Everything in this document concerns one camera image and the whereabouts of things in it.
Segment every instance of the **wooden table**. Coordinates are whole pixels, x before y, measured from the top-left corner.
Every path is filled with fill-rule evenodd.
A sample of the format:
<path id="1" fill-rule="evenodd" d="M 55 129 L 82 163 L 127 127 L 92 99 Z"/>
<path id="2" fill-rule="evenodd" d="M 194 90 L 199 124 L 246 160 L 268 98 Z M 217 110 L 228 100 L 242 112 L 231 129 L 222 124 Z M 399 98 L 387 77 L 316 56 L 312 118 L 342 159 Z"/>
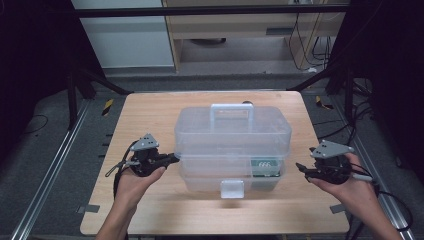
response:
<path id="1" fill-rule="evenodd" d="M 179 164 L 169 166 L 138 205 L 129 234 L 301 234 L 344 233 L 344 213 L 333 214 L 329 207 L 339 202 L 308 183 L 295 166 L 312 166 L 309 147 L 318 141 L 305 104 L 298 92 L 173 92 L 140 93 L 127 97 L 110 147 L 100 170 L 90 205 L 97 213 L 86 212 L 81 232 L 98 232 L 113 202 L 113 177 L 104 175 L 122 159 L 127 147 L 146 133 L 159 141 L 160 153 L 174 149 L 174 127 L 180 110 L 212 103 L 251 101 L 256 106 L 276 106 L 292 127 L 291 154 L 287 172 L 272 192 L 246 192 L 244 199 L 221 199 L 219 192 L 189 192 L 179 176 Z"/>

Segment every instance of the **plastic storage box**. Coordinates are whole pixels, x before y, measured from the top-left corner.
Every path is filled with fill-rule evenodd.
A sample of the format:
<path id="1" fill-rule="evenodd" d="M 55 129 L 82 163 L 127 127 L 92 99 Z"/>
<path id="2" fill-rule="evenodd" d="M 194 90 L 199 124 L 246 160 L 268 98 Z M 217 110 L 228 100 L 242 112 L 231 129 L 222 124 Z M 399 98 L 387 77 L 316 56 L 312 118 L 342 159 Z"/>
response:
<path id="1" fill-rule="evenodd" d="M 291 127 L 276 107 L 212 104 L 181 110 L 175 126 L 180 174 L 192 191 L 243 198 L 270 191 L 283 176 Z"/>

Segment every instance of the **gray floor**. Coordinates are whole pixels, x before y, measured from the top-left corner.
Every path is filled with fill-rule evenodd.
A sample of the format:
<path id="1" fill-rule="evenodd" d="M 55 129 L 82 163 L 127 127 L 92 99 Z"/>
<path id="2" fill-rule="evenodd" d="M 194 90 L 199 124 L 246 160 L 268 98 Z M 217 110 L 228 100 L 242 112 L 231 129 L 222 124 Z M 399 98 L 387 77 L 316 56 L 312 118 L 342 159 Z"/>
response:
<path id="1" fill-rule="evenodd" d="M 119 86 L 137 92 L 198 91 L 198 90 L 283 90 L 312 76 L 299 71 L 290 61 L 290 53 L 283 39 L 227 39 L 222 45 L 200 46 L 187 41 L 184 44 L 182 65 L 178 73 L 153 74 L 151 69 L 142 77 L 110 76 Z M 343 94 L 328 98 L 322 93 L 325 81 L 303 92 L 303 98 L 317 136 L 324 136 L 344 125 L 343 115 L 337 110 Z M 93 100 L 81 100 L 87 114 L 67 152 L 60 171 L 54 177 L 45 202 L 33 222 L 30 238 L 78 239 L 85 237 L 79 231 L 83 214 L 78 212 L 90 198 L 92 188 L 107 151 L 125 96 L 96 85 Z M 336 109 L 317 106 L 316 95 L 325 104 Z M 101 112 L 105 102 L 114 99 L 108 116 Z M 355 103 L 366 100 L 355 97 Z M 66 138 L 68 113 L 66 92 L 59 92 L 40 101 L 35 116 L 23 134 L 20 143 L 9 157 L 10 165 L 0 175 L 0 239 L 9 239 L 30 206 L 37 189 L 43 182 L 62 140 Z M 395 156 L 383 137 L 372 112 L 357 122 L 355 144 L 365 146 L 363 152 L 369 165 L 377 170 L 377 178 L 390 192 L 402 198 L 414 212 L 412 233 L 415 239 L 424 239 L 424 188 L 410 169 L 396 167 Z M 349 132 L 342 131 L 326 139 L 345 143 Z M 287 236 L 288 239 L 305 239 L 306 236 Z M 361 239 L 370 239 L 364 229 Z M 341 235 L 312 236 L 312 239 L 341 239 Z"/>

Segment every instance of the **cable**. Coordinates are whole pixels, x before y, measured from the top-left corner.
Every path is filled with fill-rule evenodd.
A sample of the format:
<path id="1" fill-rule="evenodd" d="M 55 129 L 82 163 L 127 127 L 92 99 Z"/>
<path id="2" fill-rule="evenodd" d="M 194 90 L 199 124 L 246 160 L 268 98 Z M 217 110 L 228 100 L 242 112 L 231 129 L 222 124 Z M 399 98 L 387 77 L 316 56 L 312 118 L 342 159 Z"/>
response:
<path id="1" fill-rule="evenodd" d="M 337 133 L 339 133 L 339 132 L 343 131 L 343 129 L 345 129 L 345 128 L 349 127 L 349 126 L 350 126 L 349 124 L 346 124 L 346 125 L 344 125 L 343 127 L 339 128 L 338 130 L 336 130 L 336 131 L 334 131 L 334 132 L 332 132 L 332 133 L 329 133 L 329 134 L 327 134 L 327 135 L 325 135 L 325 136 L 322 136 L 322 137 L 318 137 L 318 139 L 323 139 L 323 138 L 331 137 L 331 136 L 333 136 L 333 135 L 335 135 L 335 134 L 337 134 Z"/>
<path id="2" fill-rule="evenodd" d="M 125 151 L 124 156 L 122 157 L 122 160 L 117 163 L 115 166 L 113 166 L 106 174 L 105 177 L 109 177 L 110 174 L 112 174 L 113 171 L 115 171 L 116 168 L 118 168 L 118 172 L 116 173 L 117 175 L 122 173 L 122 167 L 125 165 L 126 161 L 127 161 L 127 156 L 128 153 L 131 151 L 131 147 L 134 146 L 134 144 L 136 144 L 137 141 L 134 141 L 131 143 L 131 145 L 127 148 L 127 150 Z"/>
<path id="3" fill-rule="evenodd" d="M 330 53 L 331 53 L 331 37 L 326 37 L 326 43 L 325 43 L 325 50 L 323 53 L 316 53 L 316 48 L 318 45 L 318 42 L 320 42 L 320 45 L 322 45 L 321 43 L 321 37 L 317 37 L 315 39 L 315 43 L 314 46 L 312 47 L 312 56 L 314 59 L 318 60 L 318 61 L 322 61 L 321 66 L 323 66 L 323 68 L 325 69 L 327 67 L 328 61 L 330 60 Z"/>
<path id="4" fill-rule="evenodd" d="M 353 214 L 350 214 L 350 216 L 349 216 L 349 220 L 348 220 L 348 223 L 349 223 L 349 229 L 348 229 L 348 230 L 347 230 L 347 232 L 346 232 L 345 240 L 349 240 L 350 231 L 352 230 L 352 222 L 353 222 L 353 218 L 354 218 Z"/>
<path id="5" fill-rule="evenodd" d="M 300 36 L 300 31 L 299 31 L 299 13 L 297 13 L 296 14 L 296 21 L 295 21 L 295 23 L 294 23 L 294 27 L 293 27 L 293 31 L 292 31 L 292 33 L 291 33 L 291 35 L 290 35 L 290 38 L 289 38 L 289 48 L 290 48 L 290 54 L 292 55 L 292 58 L 293 59 L 295 59 L 295 57 L 294 57 L 294 54 L 293 54 L 293 51 L 292 51 L 292 49 L 291 49 L 291 40 L 292 40 L 292 37 L 293 37 L 293 34 L 295 33 L 295 31 L 297 30 L 297 35 L 298 35 L 298 37 L 299 37 L 299 42 L 300 42 L 300 46 L 302 47 L 302 52 L 303 52 L 303 57 L 305 58 L 305 60 L 312 66 L 312 67 L 318 67 L 318 66 L 321 66 L 322 64 L 315 64 L 315 63 L 311 63 L 310 61 L 309 61 L 309 59 L 308 59 L 308 57 L 306 56 L 306 50 L 305 50 L 305 47 L 304 47 L 304 45 L 303 45 L 303 42 L 302 42 L 302 38 L 301 38 L 301 36 Z M 296 63 L 296 61 L 294 61 L 294 65 L 296 66 L 296 68 L 298 69 L 298 70 L 301 70 L 301 71 L 305 71 L 305 70 L 308 70 L 308 69 L 303 69 L 303 68 L 301 68 L 301 67 L 299 67 L 299 66 L 297 66 L 297 63 Z"/>
<path id="6" fill-rule="evenodd" d="M 321 21 L 323 22 L 330 22 L 331 20 L 335 19 L 337 16 L 339 16 L 341 13 L 336 13 L 334 16 L 327 18 L 327 19 L 322 19 Z"/>
<path id="7" fill-rule="evenodd" d="M 392 197 L 393 199 L 395 199 L 396 202 L 400 203 L 404 207 L 404 209 L 408 212 L 409 222 L 407 221 L 406 227 L 396 228 L 398 230 L 398 232 L 408 231 L 411 228 L 412 224 L 414 223 L 414 218 L 413 218 L 413 214 L 412 214 L 411 209 L 409 209 L 409 207 L 406 205 L 406 203 L 404 201 L 402 201 L 399 197 L 395 196 L 392 193 L 388 193 L 388 192 L 385 192 L 385 191 L 379 191 L 378 193 Z"/>
<path id="8" fill-rule="evenodd" d="M 359 223 L 359 226 L 356 228 L 355 232 L 352 235 L 351 240 L 357 239 L 359 234 L 362 232 L 362 229 L 364 229 L 365 224 L 363 222 Z"/>
<path id="9" fill-rule="evenodd" d="M 313 123 L 312 125 L 316 126 L 316 125 L 321 125 L 321 124 L 326 124 L 326 123 L 333 123 L 333 122 L 341 122 L 342 120 L 332 120 L 332 121 L 326 121 L 326 122 L 318 122 L 318 123 Z"/>
<path id="10" fill-rule="evenodd" d="M 49 122 L 49 118 L 47 116 L 45 116 L 45 115 L 37 114 L 37 115 L 34 115 L 33 118 L 34 117 L 43 117 L 46 121 L 44 122 L 44 124 L 41 127 L 36 128 L 34 130 L 31 130 L 31 131 L 26 131 L 26 132 L 24 132 L 24 134 L 35 133 L 35 132 L 43 129 L 47 125 L 47 123 Z"/>
<path id="11" fill-rule="evenodd" d="M 352 166 L 355 166 L 355 167 L 358 167 L 358 168 L 362 169 L 362 171 L 364 171 L 366 174 L 368 174 L 368 176 L 372 177 L 371 173 L 370 173 L 370 172 L 369 172 L 366 168 L 364 168 L 364 167 L 362 167 L 362 166 L 360 166 L 360 165 L 354 164 L 354 163 L 351 163 L 350 165 L 352 165 Z"/>
<path id="12" fill-rule="evenodd" d="M 358 91 L 361 93 L 361 95 L 370 97 L 372 92 L 368 90 L 368 88 L 365 86 L 362 86 L 361 84 L 357 83 L 356 81 L 353 81 L 353 84 L 358 89 Z"/>

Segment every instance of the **wire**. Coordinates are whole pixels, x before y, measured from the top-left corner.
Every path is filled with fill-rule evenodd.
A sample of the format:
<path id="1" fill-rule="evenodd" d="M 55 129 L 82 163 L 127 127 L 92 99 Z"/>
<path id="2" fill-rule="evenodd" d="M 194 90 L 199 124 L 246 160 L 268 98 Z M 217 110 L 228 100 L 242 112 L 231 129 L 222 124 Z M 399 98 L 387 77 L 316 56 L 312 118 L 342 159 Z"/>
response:
<path id="1" fill-rule="evenodd" d="M 126 170 L 122 170 L 122 167 L 125 165 L 125 162 L 127 161 L 127 157 L 128 157 L 128 153 L 131 151 L 131 147 L 134 146 L 134 144 L 136 144 L 137 141 L 134 141 L 131 143 L 131 145 L 127 148 L 127 150 L 125 151 L 124 156 L 122 157 L 122 160 L 117 163 L 115 166 L 113 166 L 106 174 L 105 177 L 109 177 L 110 174 L 112 174 L 113 171 L 115 171 L 116 168 L 118 168 L 118 172 L 116 173 L 117 175 L 121 174 L 122 171 Z"/>
<path id="2" fill-rule="evenodd" d="M 345 129 L 345 128 L 349 127 L 349 126 L 350 126 L 349 124 L 346 124 L 346 125 L 344 125 L 343 127 L 341 127 L 341 128 L 339 128 L 339 129 L 337 129 L 336 131 L 334 131 L 334 132 L 332 132 L 332 133 L 329 133 L 329 134 L 327 134 L 327 135 L 325 135 L 325 136 L 322 136 L 322 137 L 318 137 L 318 139 L 323 139 L 323 138 L 331 137 L 331 136 L 333 136 L 333 135 L 335 135 L 335 134 L 337 134 L 337 133 L 339 133 L 339 132 L 343 131 L 343 129 Z"/>
<path id="3" fill-rule="evenodd" d="M 365 108 L 364 110 L 362 110 L 361 112 L 359 112 L 358 113 L 358 109 L 359 109 L 359 107 L 361 106 L 361 105 L 363 105 L 363 104 L 365 104 L 365 103 L 368 103 L 368 100 L 366 100 L 366 101 L 364 101 L 364 102 L 361 102 L 360 104 L 358 104 L 356 107 L 355 107 L 355 112 L 354 112 L 354 114 L 353 114 L 353 121 L 352 121 L 352 123 L 351 123 L 351 127 L 352 127 L 352 130 L 351 130 L 351 132 L 350 132 L 350 135 L 349 135 L 349 138 L 348 138 L 348 140 L 347 140 L 347 143 L 346 143 L 346 145 L 350 145 L 350 143 L 353 141 L 353 138 L 355 137 L 355 135 L 356 135 L 356 122 L 358 121 L 358 120 L 362 120 L 363 119 L 363 116 L 365 116 L 365 114 L 367 114 L 367 113 L 369 113 L 369 112 L 372 112 L 372 109 L 370 108 L 370 107 L 368 107 L 368 108 Z"/>
<path id="4" fill-rule="evenodd" d="M 359 234 L 362 232 L 362 229 L 364 229 L 365 224 L 363 222 L 359 223 L 359 226 L 356 228 L 355 232 L 352 235 L 351 240 L 357 239 Z"/>
<path id="5" fill-rule="evenodd" d="M 299 31 L 299 13 L 296 14 L 296 21 L 294 23 L 293 31 L 292 31 L 292 33 L 290 35 L 290 38 L 289 38 L 289 48 L 290 48 L 290 54 L 292 55 L 292 58 L 295 59 L 294 54 L 293 54 L 293 51 L 291 49 L 291 41 L 292 41 L 293 34 L 295 33 L 296 30 L 297 30 L 297 35 L 299 37 L 300 46 L 302 47 L 303 57 L 305 58 L 306 62 L 308 62 L 312 67 L 322 66 L 322 64 L 311 63 L 309 61 L 308 57 L 306 56 L 305 46 L 303 45 L 302 38 L 300 36 L 300 31 Z M 296 68 L 298 70 L 301 70 L 301 71 L 308 70 L 306 68 L 304 69 L 304 68 L 301 68 L 301 67 L 297 66 L 296 61 L 294 61 L 294 65 L 296 66 Z"/>
<path id="6" fill-rule="evenodd" d="M 323 22 L 330 22 L 331 20 L 335 19 L 337 16 L 339 16 L 341 13 L 336 13 L 334 16 L 327 18 L 327 19 L 322 19 L 321 21 Z"/>
<path id="7" fill-rule="evenodd" d="M 405 208 L 405 210 L 408 212 L 408 215 L 409 215 L 409 222 L 407 221 L 406 227 L 397 228 L 397 230 L 398 230 L 398 232 L 408 231 L 411 228 L 412 224 L 414 223 L 414 218 L 413 218 L 413 214 L 412 214 L 411 209 L 409 209 L 409 207 L 406 205 L 406 203 L 404 201 L 402 201 L 399 197 L 395 196 L 392 193 L 388 193 L 388 192 L 385 192 L 385 191 L 379 191 L 378 193 L 392 197 L 393 199 L 396 200 L 396 202 L 400 203 Z"/>
<path id="8" fill-rule="evenodd" d="M 366 174 L 368 174 L 368 176 L 373 177 L 373 176 L 371 175 L 371 173 L 370 173 L 370 172 L 369 172 L 366 168 L 364 168 L 364 167 L 362 167 L 362 166 L 360 166 L 360 165 L 354 164 L 354 163 L 351 163 L 350 165 L 352 165 L 352 166 L 355 166 L 355 167 L 358 167 L 358 168 L 362 169 L 362 171 L 364 171 Z"/>
<path id="9" fill-rule="evenodd" d="M 332 121 L 326 121 L 326 122 L 318 122 L 318 123 L 313 123 L 312 125 L 316 126 L 316 125 L 321 125 L 321 124 L 326 124 L 326 123 L 333 123 L 333 122 L 341 122 L 342 120 L 332 120 Z"/>
<path id="10" fill-rule="evenodd" d="M 359 90 L 359 92 L 361 93 L 361 95 L 364 95 L 366 97 L 370 97 L 372 92 L 370 90 L 368 90 L 367 86 L 362 86 L 361 84 L 357 83 L 356 81 L 353 81 L 353 84 L 355 85 L 355 87 Z"/>
<path id="11" fill-rule="evenodd" d="M 346 235 L 345 235 L 345 240 L 348 240 L 349 239 L 349 236 L 350 236 L 350 231 L 352 230 L 352 222 L 353 222 L 353 218 L 354 218 L 354 216 L 353 216 L 353 214 L 350 214 L 350 216 L 349 216 L 349 230 L 347 230 L 347 232 L 346 232 Z"/>
<path id="12" fill-rule="evenodd" d="M 30 134 L 30 133 L 35 133 L 35 132 L 37 132 L 37 131 L 40 131 L 40 130 L 41 130 L 41 129 L 43 129 L 43 128 L 47 125 L 47 123 L 49 122 L 49 118 L 48 118 L 47 116 L 45 116 L 45 115 L 37 114 L 37 115 L 34 115 L 34 116 L 33 116 L 33 119 L 34 119 L 35 117 L 43 117 L 46 121 L 43 123 L 43 125 L 42 125 L 41 127 L 36 128 L 36 129 L 34 129 L 34 130 L 31 130 L 31 131 L 26 131 L 26 132 L 24 132 L 24 134 Z"/>
<path id="13" fill-rule="evenodd" d="M 322 45 L 322 41 L 321 41 L 321 37 L 317 37 L 315 39 L 315 43 L 314 46 L 312 47 L 312 56 L 314 59 L 318 60 L 318 61 L 322 61 L 321 66 L 323 66 L 323 68 L 327 68 L 327 64 L 328 61 L 330 60 L 330 53 L 331 53 L 331 48 L 332 48 L 332 44 L 331 44 L 331 37 L 326 37 L 326 43 L 325 43 L 325 50 L 323 53 L 316 53 L 316 48 L 318 45 L 318 42 L 320 43 L 320 45 Z"/>

